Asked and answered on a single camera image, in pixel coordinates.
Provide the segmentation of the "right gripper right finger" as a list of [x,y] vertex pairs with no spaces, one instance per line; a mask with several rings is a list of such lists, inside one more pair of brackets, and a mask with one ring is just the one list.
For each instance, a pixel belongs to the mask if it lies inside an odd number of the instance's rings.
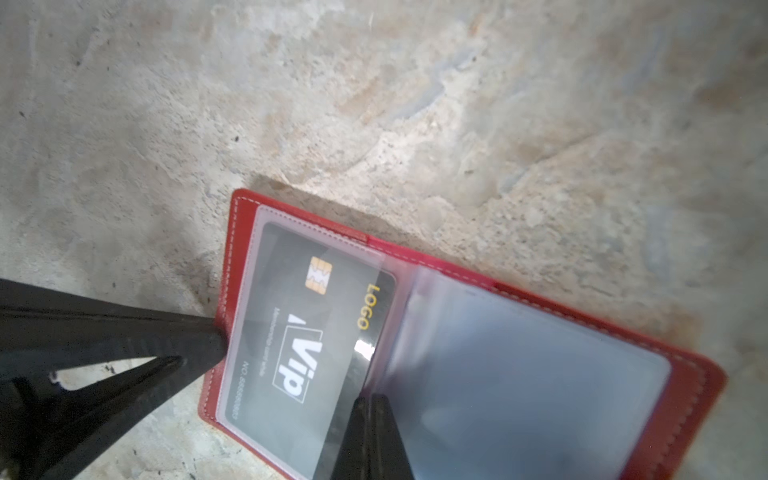
[[371,394],[355,401],[331,479],[415,479],[385,395]]

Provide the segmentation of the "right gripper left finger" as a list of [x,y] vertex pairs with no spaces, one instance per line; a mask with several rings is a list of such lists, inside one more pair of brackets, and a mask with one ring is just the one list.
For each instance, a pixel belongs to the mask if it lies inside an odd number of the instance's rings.
[[2,280],[2,478],[74,478],[226,351],[211,318]]

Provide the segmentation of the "red leather card holder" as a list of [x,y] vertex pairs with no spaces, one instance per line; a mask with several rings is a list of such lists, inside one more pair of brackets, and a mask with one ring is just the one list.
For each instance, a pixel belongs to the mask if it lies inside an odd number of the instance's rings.
[[288,479],[216,417],[249,253],[274,220],[378,255],[395,277],[358,398],[389,399],[415,479],[668,479],[724,388],[703,356],[239,189],[216,312],[228,349],[198,412]]

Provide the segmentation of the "black VIP credit card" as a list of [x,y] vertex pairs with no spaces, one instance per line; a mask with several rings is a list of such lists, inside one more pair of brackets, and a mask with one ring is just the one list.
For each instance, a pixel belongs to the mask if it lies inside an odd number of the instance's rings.
[[217,420],[291,478],[329,478],[395,291],[380,256],[261,222]]

